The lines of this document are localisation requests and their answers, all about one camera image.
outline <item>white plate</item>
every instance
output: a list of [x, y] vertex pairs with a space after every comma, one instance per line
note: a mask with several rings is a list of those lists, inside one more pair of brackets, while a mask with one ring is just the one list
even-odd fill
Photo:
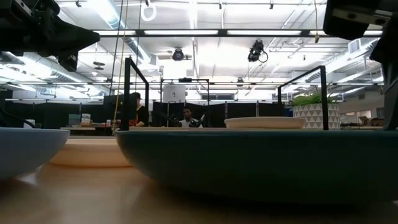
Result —
[[231, 118], [225, 120], [227, 128], [269, 128], [269, 129], [302, 129], [303, 118], [291, 117], [253, 117]]

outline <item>desk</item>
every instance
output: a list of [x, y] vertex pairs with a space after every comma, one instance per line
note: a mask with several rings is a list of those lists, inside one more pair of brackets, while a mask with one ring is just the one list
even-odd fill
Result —
[[69, 130], [69, 131], [95, 131], [95, 128], [91, 127], [80, 127], [80, 128], [70, 128], [70, 127], [62, 127], [62, 130]]
[[380, 126], [360, 126], [360, 127], [341, 127], [341, 130], [353, 130], [353, 131], [358, 131], [358, 130], [368, 130], [368, 131], [375, 131], [375, 130], [382, 130], [383, 127]]
[[171, 190], [134, 168], [44, 165], [0, 183], [1, 224], [396, 224], [398, 205], [281, 206]]
[[110, 127], [80, 127], [80, 128], [62, 127], [61, 129], [69, 130], [71, 135], [83, 135], [83, 136], [112, 135], [112, 128]]

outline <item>security camera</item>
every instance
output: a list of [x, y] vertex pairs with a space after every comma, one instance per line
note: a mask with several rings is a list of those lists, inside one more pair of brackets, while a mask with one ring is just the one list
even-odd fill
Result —
[[[267, 60], [265, 60], [265, 61], [260, 60], [260, 56], [262, 54], [265, 54], [267, 56]], [[253, 44], [252, 48], [250, 48], [248, 60], [249, 60], [249, 62], [260, 61], [262, 63], [265, 63], [268, 61], [268, 54], [264, 51], [264, 44], [262, 43], [262, 40], [256, 40], [256, 42]]]
[[175, 49], [173, 54], [173, 60], [181, 61], [183, 59], [184, 59], [184, 53], [182, 52], [182, 49]]

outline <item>cream plate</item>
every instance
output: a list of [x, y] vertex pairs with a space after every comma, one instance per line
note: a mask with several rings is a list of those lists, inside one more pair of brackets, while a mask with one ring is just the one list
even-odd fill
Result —
[[227, 128], [269, 128], [269, 129], [302, 129], [303, 118], [291, 117], [253, 117], [226, 119]]
[[51, 163], [75, 167], [128, 167], [115, 138], [69, 139]]

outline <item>man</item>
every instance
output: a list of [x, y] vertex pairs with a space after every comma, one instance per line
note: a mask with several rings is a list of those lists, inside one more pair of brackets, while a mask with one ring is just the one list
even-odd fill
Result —
[[185, 107], [183, 113], [184, 113], [184, 119], [180, 121], [181, 127], [190, 128], [192, 127], [192, 125], [190, 126], [191, 122], [193, 123], [199, 122], [197, 119], [192, 118], [192, 112], [190, 108]]

